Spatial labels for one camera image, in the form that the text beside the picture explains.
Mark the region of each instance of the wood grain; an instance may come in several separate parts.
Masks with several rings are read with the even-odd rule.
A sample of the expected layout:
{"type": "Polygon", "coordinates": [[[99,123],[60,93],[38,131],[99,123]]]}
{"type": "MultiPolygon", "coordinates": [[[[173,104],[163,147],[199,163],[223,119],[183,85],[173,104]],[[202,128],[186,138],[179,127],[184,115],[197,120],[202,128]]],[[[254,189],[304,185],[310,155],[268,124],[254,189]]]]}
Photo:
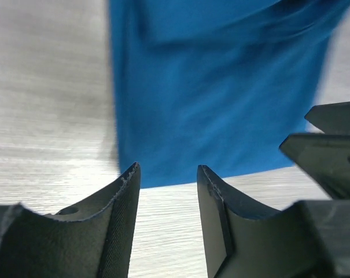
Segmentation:
{"type": "MultiPolygon", "coordinates": [[[[0,203],[55,213],[118,176],[105,1],[0,1],[0,203]]],[[[350,100],[350,19],[320,103],[350,100]]],[[[296,168],[228,181],[277,208],[325,198],[296,168]]],[[[130,277],[206,277],[196,186],[141,192],[130,277]]]]}

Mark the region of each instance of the blue fabric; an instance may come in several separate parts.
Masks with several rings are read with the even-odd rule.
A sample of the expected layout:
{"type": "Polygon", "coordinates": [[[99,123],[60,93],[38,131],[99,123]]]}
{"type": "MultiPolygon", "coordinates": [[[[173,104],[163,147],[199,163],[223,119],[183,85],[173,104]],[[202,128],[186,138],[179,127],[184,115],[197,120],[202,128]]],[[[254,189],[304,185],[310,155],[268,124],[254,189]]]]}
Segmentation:
{"type": "Polygon", "coordinates": [[[119,165],[142,187],[290,166],[350,0],[110,2],[119,165]]]}

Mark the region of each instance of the folded cloth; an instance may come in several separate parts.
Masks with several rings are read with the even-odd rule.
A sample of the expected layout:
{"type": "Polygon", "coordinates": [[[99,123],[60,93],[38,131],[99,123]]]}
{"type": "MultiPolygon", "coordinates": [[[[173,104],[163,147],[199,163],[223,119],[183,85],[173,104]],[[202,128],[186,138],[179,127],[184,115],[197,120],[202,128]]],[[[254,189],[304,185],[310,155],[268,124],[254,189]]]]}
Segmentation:
{"type": "Polygon", "coordinates": [[[142,186],[291,163],[350,0],[110,1],[119,165],[142,186]]]}

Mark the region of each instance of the blue cloth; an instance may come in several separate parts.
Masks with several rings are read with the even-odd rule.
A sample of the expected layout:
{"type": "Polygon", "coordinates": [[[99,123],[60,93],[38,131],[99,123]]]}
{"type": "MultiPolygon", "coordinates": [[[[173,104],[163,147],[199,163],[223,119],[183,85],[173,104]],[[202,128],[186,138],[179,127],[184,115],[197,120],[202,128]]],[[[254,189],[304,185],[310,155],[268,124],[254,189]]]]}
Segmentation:
{"type": "Polygon", "coordinates": [[[290,166],[350,0],[112,0],[119,165],[142,187],[290,166]]]}

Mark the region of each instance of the gray table surface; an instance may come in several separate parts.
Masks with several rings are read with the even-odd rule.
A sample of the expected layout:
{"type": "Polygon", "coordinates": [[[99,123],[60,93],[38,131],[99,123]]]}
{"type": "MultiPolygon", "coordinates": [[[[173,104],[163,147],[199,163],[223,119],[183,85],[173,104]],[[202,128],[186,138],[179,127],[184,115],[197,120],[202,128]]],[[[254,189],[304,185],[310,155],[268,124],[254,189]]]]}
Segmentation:
{"type": "MultiPolygon", "coordinates": [[[[0,203],[55,213],[118,176],[103,0],[0,0],[0,203]]],[[[350,18],[319,103],[350,100],[350,18]]],[[[292,167],[228,179],[277,208],[323,192],[292,167]]],[[[141,191],[130,277],[206,277],[194,184],[141,191]]]]}

